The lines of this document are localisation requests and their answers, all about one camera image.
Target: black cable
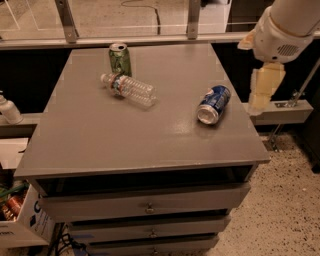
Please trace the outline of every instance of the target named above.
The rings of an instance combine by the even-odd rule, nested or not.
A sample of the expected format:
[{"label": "black cable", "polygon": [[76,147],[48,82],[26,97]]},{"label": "black cable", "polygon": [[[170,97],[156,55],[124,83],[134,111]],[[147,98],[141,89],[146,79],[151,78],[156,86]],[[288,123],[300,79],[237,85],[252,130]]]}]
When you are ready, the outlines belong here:
[{"label": "black cable", "polygon": [[66,249],[67,247],[69,247],[71,244],[65,244],[63,245],[59,250],[58,250],[58,255],[60,255],[64,249]]},{"label": "black cable", "polygon": [[51,244],[51,246],[49,247],[47,256],[51,256],[51,253],[52,253],[53,249],[57,249],[57,246],[59,246],[59,241],[60,241],[60,238],[62,236],[63,229],[64,229],[64,224],[60,224],[60,228],[59,228],[59,231],[58,231],[58,234],[57,234],[57,238]]},{"label": "black cable", "polygon": [[161,34],[161,21],[160,21],[160,16],[159,16],[159,12],[158,12],[158,9],[153,7],[153,6],[150,6],[150,5],[125,5],[125,3],[131,3],[131,2],[138,2],[138,1],[143,1],[143,0],[128,0],[128,1],[124,1],[121,3],[121,6],[124,6],[124,7],[144,7],[144,8],[151,8],[154,10],[156,16],[157,16],[157,24],[158,24],[158,29],[157,29],[157,35],[160,35]]},{"label": "black cable", "polygon": [[61,237],[61,241],[62,241],[62,243],[63,243],[64,245],[66,245],[67,242],[69,242],[68,245],[70,245],[70,244],[71,244],[71,243],[70,243],[71,237],[70,237],[69,233],[64,234],[64,235]]}]

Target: can lid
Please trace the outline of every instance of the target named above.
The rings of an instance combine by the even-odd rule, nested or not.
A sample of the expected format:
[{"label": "can lid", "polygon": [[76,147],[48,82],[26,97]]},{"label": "can lid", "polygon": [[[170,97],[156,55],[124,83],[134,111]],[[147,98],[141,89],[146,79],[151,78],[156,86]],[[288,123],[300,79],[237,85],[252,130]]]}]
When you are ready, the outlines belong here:
[{"label": "can lid", "polygon": [[219,120],[219,115],[212,107],[200,105],[198,108],[198,119],[204,124],[215,124]]},{"label": "can lid", "polygon": [[109,49],[114,52],[122,52],[127,49],[127,45],[124,43],[114,43],[109,46]]}]

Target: blue soda can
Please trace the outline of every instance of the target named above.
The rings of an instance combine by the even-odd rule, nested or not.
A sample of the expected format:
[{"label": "blue soda can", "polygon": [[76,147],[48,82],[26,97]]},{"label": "blue soda can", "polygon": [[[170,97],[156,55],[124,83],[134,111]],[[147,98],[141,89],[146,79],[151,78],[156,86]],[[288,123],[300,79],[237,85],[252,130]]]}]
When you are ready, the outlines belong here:
[{"label": "blue soda can", "polygon": [[198,119],[204,124],[217,123],[230,97],[231,93],[227,87],[223,85],[212,87],[198,106]]}]

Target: white bottle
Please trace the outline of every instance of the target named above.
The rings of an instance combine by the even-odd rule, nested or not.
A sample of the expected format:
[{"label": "white bottle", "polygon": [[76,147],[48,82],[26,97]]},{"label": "white bottle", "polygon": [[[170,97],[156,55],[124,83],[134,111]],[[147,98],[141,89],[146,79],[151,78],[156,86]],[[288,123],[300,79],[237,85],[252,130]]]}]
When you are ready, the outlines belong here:
[{"label": "white bottle", "polygon": [[143,107],[151,107],[156,102],[155,88],[132,77],[121,74],[103,74],[101,81],[113,95],[123,96]]},{"label": "white bottle", "polygon": [[9,124],[17,124],[23,119],[16,105],[6,100],[2,94],[0,94],[0,112]]}]

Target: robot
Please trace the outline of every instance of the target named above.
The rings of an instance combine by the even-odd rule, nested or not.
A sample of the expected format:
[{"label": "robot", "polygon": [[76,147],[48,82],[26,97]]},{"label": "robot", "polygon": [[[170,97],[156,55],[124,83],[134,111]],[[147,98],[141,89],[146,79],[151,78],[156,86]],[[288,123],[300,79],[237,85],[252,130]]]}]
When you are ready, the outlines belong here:
[{"label": "robot", "polygon": [[260,115],[285,76],[283,63],[295,60],[320,28],[319,0],[276,0],[238,44],[264,62],[251,76],[249,114]]}]

